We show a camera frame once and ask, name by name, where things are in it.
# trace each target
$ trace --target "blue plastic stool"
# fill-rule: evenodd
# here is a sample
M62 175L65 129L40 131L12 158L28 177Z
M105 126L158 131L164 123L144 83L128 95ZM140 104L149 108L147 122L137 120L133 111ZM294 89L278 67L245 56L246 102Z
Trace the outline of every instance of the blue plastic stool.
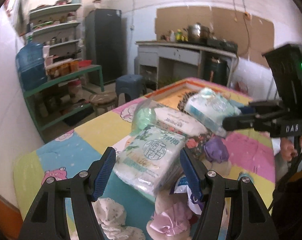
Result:
M141 75L124 75L115 81L115 92L119 95L124 93L125 102L129 102L147 93L147 88L143 76Z

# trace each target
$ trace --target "red plastic bowl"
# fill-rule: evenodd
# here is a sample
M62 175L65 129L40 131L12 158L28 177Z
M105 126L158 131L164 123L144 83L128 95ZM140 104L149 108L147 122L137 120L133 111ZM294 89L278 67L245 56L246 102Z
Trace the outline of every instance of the red plastic bowl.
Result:
M90 66L92 63L92 60L82 60L79 61L79 67L87 67Z

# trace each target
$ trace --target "black refrigerator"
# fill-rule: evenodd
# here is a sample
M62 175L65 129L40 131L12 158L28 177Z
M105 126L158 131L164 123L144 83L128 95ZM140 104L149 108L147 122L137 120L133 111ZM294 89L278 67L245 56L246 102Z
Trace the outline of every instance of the black refrigerator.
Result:
M124 47L121 29L120 10L96 9L85 18L86 59L102 66L104 83L122 75ZM99 86L98 73L89 73L89 82Z

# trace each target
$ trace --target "white spotted cloth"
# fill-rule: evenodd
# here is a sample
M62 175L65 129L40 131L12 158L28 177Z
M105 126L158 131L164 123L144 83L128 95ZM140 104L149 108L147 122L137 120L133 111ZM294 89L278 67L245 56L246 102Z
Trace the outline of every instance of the white spotted cloth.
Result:
M99 198L92 203L97 221L110 240L145 240L143 231L139 228L125 226L127 216L124 207L111 198ZM75 232L71 240L79 240Z

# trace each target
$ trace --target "blue water jug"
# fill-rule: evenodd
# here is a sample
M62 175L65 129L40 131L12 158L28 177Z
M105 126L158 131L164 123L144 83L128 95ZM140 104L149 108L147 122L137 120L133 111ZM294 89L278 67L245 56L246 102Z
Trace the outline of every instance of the blue water jug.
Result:
M21 87L35 89L48 81L43 59L43 45L30 42L16 55L16 67Z

